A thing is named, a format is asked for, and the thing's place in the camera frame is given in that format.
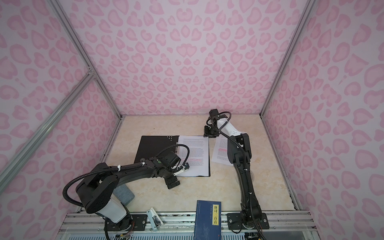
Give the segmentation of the white paper sheet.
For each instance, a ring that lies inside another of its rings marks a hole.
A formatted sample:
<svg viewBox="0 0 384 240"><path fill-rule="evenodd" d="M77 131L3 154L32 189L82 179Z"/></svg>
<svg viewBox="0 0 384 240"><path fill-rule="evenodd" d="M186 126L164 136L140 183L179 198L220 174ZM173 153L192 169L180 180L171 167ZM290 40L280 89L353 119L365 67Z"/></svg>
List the white paper sheet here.
<svg viewBox="0 0 384 240"><path fill-rule="evenodd" d="M212 161L227 166L233 165L228 158L228 139L222 135L216 138Z"/></svg>

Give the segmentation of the printed paper sheet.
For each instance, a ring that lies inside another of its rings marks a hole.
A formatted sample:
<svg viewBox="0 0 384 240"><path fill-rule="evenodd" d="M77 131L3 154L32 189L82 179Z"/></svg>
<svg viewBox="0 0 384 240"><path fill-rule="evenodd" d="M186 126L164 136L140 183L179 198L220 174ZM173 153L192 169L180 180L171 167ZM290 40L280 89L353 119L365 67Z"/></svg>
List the printed paper sheet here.
<svg viewBox="0 0 384 240"><path fill-rule="evenodd" d="M180 177L209 177L210 154L209 139L203 136L179 136L178 144L184 144L190 149L187 163L190 168L180 174Z"/></svg>

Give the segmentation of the grey black file folder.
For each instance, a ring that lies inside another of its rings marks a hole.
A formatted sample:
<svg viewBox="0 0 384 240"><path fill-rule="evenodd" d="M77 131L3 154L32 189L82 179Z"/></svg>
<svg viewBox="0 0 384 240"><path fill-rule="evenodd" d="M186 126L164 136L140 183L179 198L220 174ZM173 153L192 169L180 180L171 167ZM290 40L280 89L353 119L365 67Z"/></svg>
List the grey black file folder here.
<svg viewBox="0 0 384 240"><path fill-rule="evenodd" d="M149 159L155 157L163 149L178 144L179 136L142 136L137 150L134 162L140 162L140 159ZM187 149L184 147L172 147L167 149L162 155L174 152L181 158L181 163L187 161Z"/></svg>

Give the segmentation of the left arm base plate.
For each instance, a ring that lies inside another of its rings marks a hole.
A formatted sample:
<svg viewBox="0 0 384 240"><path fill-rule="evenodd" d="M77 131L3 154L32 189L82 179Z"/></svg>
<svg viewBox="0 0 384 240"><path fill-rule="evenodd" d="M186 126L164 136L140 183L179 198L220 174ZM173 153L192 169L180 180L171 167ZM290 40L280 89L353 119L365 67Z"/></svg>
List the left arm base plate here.
<svg viewBox="0 0 384 240"><path fill-rule="evenodd" d="M148 216L146 214L132 215L127 214L118 223L114 223L109 218L104 217L104 231L107 232L129 232L144 231Z"/></svg>

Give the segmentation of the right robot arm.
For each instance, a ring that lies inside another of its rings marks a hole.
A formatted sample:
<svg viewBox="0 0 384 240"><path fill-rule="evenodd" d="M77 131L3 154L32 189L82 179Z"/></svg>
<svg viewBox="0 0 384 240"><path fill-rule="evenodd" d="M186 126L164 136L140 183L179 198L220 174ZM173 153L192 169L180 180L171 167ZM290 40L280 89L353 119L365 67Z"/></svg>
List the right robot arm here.
<svg viewBox="0 0 384 240"><path fill-rule="evenodd" d="M241 190L241 219L247 229L260 231L262 210L251 178L251 144L248 134L237 130L231 123L232 114L212 109L204 127L204 137L227 139L227 156L234 166Z"/></svg>

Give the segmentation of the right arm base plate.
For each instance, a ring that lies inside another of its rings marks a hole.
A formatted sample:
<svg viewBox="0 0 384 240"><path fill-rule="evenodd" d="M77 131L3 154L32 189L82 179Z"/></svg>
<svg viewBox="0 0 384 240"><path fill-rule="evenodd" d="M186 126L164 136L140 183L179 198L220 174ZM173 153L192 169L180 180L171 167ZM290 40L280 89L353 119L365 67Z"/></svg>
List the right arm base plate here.
<svg viewBox="0 0 384 240"><path fill-rule="evenodd" d="M228 213L226 216L229 230L256 230L255 223L252 218L247 222L245 221L245 218L242 217L241 213ZM261 230L268 230L270 228L268 218L265 213L262 213L261 218L256 218L256 225Z"/></svg>

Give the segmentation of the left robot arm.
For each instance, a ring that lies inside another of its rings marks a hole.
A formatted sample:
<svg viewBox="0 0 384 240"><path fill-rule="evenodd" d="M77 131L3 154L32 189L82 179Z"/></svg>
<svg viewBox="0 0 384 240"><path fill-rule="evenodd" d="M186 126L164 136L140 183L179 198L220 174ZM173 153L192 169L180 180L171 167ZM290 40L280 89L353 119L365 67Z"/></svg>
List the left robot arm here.
<svg viewBox="0 0 384 240"><path fill-rule="evenodd" d="M140 179L163 178L168 189L172 189L180 185L177 175L189 168L189 164L182 162L174 152L141 159L131 165L108 166L101 163L79 179L76 193L80 206L88 214L100 215L125 230L133 220L125 204L112 198L116 188Z"/></svg>

